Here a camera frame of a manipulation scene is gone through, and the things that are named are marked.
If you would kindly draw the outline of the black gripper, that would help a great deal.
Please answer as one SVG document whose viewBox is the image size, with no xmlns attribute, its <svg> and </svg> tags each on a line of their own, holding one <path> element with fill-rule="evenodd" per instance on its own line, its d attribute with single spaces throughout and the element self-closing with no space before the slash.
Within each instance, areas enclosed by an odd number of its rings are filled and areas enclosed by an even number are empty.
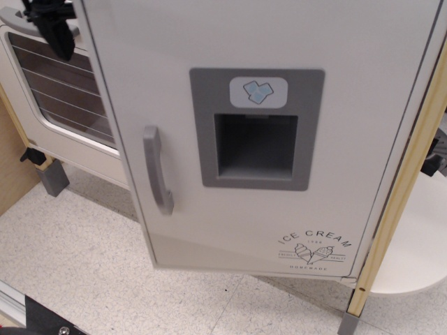
<svg viewBox="0 0 447 335">
<path fill-rule="evenodd" d="M 76 18 L 73 3 L 64 0 L 23 0 L 28 22 L 37 24 L 41 36 L 61 59 L 73 56 L 75 42 L 65 20 Z"/>
</svg>

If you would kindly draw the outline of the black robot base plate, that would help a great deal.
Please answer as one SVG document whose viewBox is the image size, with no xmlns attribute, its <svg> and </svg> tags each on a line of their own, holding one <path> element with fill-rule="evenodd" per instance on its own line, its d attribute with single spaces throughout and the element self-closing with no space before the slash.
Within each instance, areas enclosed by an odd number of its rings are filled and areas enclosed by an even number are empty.
<svg viewBox="0 0 447 335">
<path fill-rule="evenodd" d="M 1 334 L 86 334 L 82 329 L 46 308 L 31 297 L 25 296 L 26 327 L 2 327 Z"/>
</svg>

